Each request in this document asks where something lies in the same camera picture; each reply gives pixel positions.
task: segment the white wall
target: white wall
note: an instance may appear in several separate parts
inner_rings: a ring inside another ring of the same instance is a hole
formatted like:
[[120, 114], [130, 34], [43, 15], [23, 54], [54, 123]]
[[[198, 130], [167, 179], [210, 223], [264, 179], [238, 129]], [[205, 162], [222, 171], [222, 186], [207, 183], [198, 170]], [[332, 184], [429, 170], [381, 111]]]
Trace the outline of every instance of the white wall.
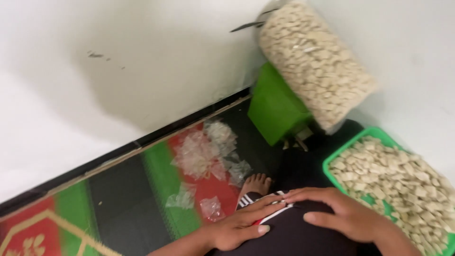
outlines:
[[382, 127], [455, 184], [455, 1], [311, 2], [383, 86], [348, 117]]
[[0, 202], [248, 86], [266, 2], [0, 2]]
[[[248, 85], [258, 51], [227, 31], [266, 2], [0, 2], [0, 202]], [[455, 2], [311, 2], [384, 87], [350, 117], [455, 182]]]

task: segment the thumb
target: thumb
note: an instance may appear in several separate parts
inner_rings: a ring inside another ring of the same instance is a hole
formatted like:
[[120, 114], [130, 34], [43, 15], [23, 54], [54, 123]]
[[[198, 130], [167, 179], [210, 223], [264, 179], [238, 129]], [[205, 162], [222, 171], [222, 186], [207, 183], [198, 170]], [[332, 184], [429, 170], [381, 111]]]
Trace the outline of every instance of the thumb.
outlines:
[[242, 241], [258, 238], [270, 231], [269, 225], [254, 225], [240, 230], [239, 238]]
[[324, 228], [329, 228], [333, 230], [337, 230], [340, 232], [345, 231], [345, 221], [342, 220], [340, 217], [325, 213], [325, 212], [307, 212], [303, 215], [303, 219], [315, 226], [320, 226]]

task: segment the green tray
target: green tray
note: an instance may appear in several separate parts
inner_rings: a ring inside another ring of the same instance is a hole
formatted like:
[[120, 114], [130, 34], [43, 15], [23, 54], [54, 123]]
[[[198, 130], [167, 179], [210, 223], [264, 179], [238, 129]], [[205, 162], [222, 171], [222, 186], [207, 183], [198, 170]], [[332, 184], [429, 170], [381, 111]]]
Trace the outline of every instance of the green tray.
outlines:
[[[383, 131], [379, 127], [368, 127], [365, 130], [361, 131], [359, 134], [355, 135], [352, 139], [350, 139], [347, 143], [345, 143], [342, 147], [340, 147], [337, 151], [335, 151], [333, 154], [331, 154], [327, 159], [324, 160], [322, 164], [322, 168], [324, 171], [324, 174], [327, 176], [327, 178], [337, 187], [341, 192], [344, 194], [348, 194], [342, 187], [341, 184], [337, 181], [337, 179], [329, 172], [329, 164], [332, 162], [335, 158], [338, 157], [343, 151], [345, 151], [347, 148], [351, 147], [352, 144], [354, 144], [356, 141], [360, 140], [362, 137], [365, 136], [372, 136], [375, 138], [381, 139], [381, 143], [384, 146], [387, 147], [393, 147], [397, 146], [399, 149], [403, 150], [403, 148], [398, 145], [385, 131]], [[369, 203], [370, 205], [373, 205], [374, 198], [368, 196], [365, 196], [362, 198], [364, 201]], [[384, 202], [384, 214], [387, 216], [390, 216], [392, 218], [392, 221], [395, 222], [396, 218], [392, 217], [390, 214], [394, 211], [392, 206]], [[455, 234], [449, 233], [448, 236], [449, 243], [447, 244], [447, 249], [445, 249], [442, 254], [436, 254], [438, 256], [452, 256], [455, 252]]]

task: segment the bare foot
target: bare foot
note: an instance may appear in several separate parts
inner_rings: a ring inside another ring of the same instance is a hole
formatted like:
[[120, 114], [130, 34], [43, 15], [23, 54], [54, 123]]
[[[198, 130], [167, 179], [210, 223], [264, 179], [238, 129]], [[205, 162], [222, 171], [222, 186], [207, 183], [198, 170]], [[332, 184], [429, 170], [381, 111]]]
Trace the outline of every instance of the bare foot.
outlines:
[[253, 174], [245, 181], [242, 190], [240, 191], [239, 200], [248, 192], [257, 192], [261, 195], [267, 195], [271, 178], [267, 178], [265, 174]]

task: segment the green container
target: green container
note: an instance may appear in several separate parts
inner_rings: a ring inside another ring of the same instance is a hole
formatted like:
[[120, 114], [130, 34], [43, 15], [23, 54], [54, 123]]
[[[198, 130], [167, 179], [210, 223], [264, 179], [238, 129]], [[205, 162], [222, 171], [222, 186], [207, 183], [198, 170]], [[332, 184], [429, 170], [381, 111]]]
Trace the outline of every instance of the green container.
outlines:
[[294, 136], [313, 119], [311, 112], [267, 62], [261, 67], [248, 116], [271, 146]]
[[[331, 154], [327, 159], [324, 160], [322, 164], [322, 168], [324, 171], [324, 174], [328, 177], [328, 179], [337, 187], [341, 192], [348, 194], [342, 187], [341, 184], [337, 181], [337, 179], [329, 172], [329, 164], [332, 162], [335, 158], [337, 158], [343, 151], [345, 151], [347, 148], [351, 147], [356, 141], [359, 141], [362, 137], [365, 136], [372, 136], [374, 138], [379, 138], [381, 139], [381, 143], [384, 146], [387, 147], [393, 147], [397, 146], [399, 149], [403, 150], [403, 148], [398, 145], [385, 131], [383, 131], [379, 127], [368, 127], [365, 130], [361, 131], [359, 134], [355, 135], [352, 139], [350, 139], [346, 144], [344, 144], [342, 147], [340, 147], [337, 151], [335, 151], [333, 154]], [[374, 199], [372, 197], [365, 196], [362, 198], [365, 200], [367, 203], [370, 205], [374, 204]], [[393, 212], [392, 206], [387, 204], [384, 201], [384, 208], [385, 208], [385, 215], [388, 215], [392, 218], [392, 221], [396, 221], [394, 217], [390, 215], [391, 212]], [[447, 249], [445, 249], [442, 254], [436, 254], [438, 256], [452, 256], [455, 252], [455, 234], [450, 233], [448, 237], [449, 243], [447, 244]]]

